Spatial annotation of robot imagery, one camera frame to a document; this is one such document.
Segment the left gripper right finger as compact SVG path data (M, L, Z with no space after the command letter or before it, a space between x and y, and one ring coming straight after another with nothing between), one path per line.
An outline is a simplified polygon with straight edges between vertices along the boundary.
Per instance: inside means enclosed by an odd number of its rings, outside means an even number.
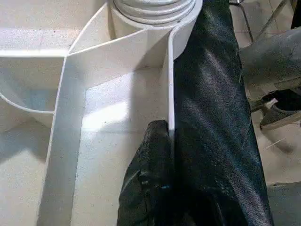
M184 212L194 225L240 225L238 199L212 150L200 143L176 141L174 162Z

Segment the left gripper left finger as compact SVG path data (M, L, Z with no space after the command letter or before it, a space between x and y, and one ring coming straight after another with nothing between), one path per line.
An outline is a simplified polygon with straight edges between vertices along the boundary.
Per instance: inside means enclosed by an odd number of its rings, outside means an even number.
M151 121L119 195L118 226L171 226L174 164L168 124Z

